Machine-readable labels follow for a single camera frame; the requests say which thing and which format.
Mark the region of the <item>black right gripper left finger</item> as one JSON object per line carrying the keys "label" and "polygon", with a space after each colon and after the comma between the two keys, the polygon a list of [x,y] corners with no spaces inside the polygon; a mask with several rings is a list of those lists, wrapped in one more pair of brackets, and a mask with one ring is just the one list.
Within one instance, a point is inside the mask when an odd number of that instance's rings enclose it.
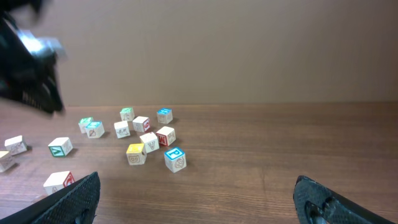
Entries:
{"label": "black right gripper left finger", "polygon": [[3,224],[93,223],[100,200],[97,172],[1,219]]}

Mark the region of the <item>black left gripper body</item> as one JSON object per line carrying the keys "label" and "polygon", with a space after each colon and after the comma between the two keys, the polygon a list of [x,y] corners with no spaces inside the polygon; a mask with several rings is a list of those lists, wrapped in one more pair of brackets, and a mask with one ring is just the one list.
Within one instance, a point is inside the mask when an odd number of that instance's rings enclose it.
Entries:
{"label": "black left gripper body", "polygon": [[57,60],[65,49],[54,37],[35,37],[18,28],[12,11],[28,7],[37,22],[48,1],[1,1],[1,98],[46,114],[61,113],[64,105],[57,83]]}

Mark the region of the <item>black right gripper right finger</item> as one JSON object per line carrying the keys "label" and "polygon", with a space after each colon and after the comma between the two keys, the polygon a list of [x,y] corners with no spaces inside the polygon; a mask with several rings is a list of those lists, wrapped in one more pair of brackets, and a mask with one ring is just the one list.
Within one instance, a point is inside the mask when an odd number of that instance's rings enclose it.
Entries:
{"label": "black right gripper right finger", "polygon": [[297,178],[293,200],[301,224],[393,224],[304,175]]}

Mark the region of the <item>red G wooden block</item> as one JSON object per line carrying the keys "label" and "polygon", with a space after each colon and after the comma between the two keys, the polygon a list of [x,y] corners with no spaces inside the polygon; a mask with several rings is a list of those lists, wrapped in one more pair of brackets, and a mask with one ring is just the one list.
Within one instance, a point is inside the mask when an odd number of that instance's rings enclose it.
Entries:
{"label": "red G wooden block", "polygon": [[52,173],[43,184],[47,195],[51,195],[75,182],[70,171]]}

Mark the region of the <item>yellow top wooden block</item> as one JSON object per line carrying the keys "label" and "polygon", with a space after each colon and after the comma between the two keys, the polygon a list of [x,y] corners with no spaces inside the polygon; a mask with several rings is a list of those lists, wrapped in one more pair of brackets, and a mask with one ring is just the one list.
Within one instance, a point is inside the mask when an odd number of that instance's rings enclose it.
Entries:
{"label": "yellow top wooden block", "polygon": [[130,166],[145,164],[147,158],[145,145],[143,143],[130,144],[127,148],[126,156]]}

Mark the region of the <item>plain A wooden block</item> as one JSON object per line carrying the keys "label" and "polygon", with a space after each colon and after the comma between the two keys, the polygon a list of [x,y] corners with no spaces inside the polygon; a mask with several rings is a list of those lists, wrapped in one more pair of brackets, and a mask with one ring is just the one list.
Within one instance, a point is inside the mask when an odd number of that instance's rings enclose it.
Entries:
{"label": "plain A wooden block", "polygon": [[144,144],[146,153],[156,151],[160,148],[157,135],[153,132],[143,134],[142,136],[140,136],[140,140],[141,140],[141,143]]}

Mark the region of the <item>red M wooden block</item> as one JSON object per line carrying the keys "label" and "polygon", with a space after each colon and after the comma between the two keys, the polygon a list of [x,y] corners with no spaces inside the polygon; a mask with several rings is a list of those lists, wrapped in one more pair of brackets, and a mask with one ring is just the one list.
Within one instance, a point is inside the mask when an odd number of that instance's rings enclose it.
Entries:
{"label": "red M wooden block", "polygon": [[176,140],[174,128],[168,126],[160,128],[155,134],[158,138],[159,144],[163,146],[170,146]]}

